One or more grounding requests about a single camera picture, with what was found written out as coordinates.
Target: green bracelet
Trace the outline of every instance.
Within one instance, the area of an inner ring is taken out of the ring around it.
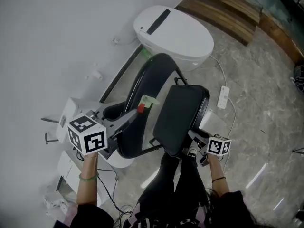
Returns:
[[[79,179],[80,179],[81,181],[94,181],[94,180],[96,180],[96,179],[98,178],[98,176],[99,176],[99,173],[97,173],[96,176],[94,176],[94,177],[92,177],[92,178],[90,178],[90,179],[83,179],[83,178],[81,177],[81,174],[79,174]]]

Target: black pants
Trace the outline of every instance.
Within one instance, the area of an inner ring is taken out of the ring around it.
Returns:
[[[173,178],[178,164],[179,159],[164,154],[158,174],[138,200],[142,214],[151,215],[155,210],[155,216],[162,218],[190,219],[195,217],[199,205],[207,204],[206,190],[192,157],[182,158],[181,175],[174,192]]]

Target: wooden bench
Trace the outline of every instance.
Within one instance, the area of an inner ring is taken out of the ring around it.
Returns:
[[[283,49],[296,65],[304,64],[303,53],[273,16],[263,10],[258,26]]]
[[[183,0],[176,9],[207,21],[245,46],[252,41],[255,25],[210,0]]]
[[[261,7],[246,0],[209,0],[216,2],[222,8],[231,11],[252,25],[259,24]]]

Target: power strip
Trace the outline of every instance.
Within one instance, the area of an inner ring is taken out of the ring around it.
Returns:
[[[229,88],[226,86],[222,86],[219,93],[218,105],[217,107],[220,109],[225,109],[227,105],[227,100],[229,97]]]

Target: person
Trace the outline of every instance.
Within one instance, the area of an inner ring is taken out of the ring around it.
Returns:
[[[158,174],[138,199],[123,228],[271,227],[257,223],[240,191],[230,192],[219,159],[212,154],[207,159],[212,177],[212,191],[208,193],[197,170],[196,155],[195,148],[180,158],[165,153]],[[96,206],[97,157],[97,153],[85,156],[72,228],[113,227],[112,217]],[[173,178],[179,161],[181,175],[174,191]]]

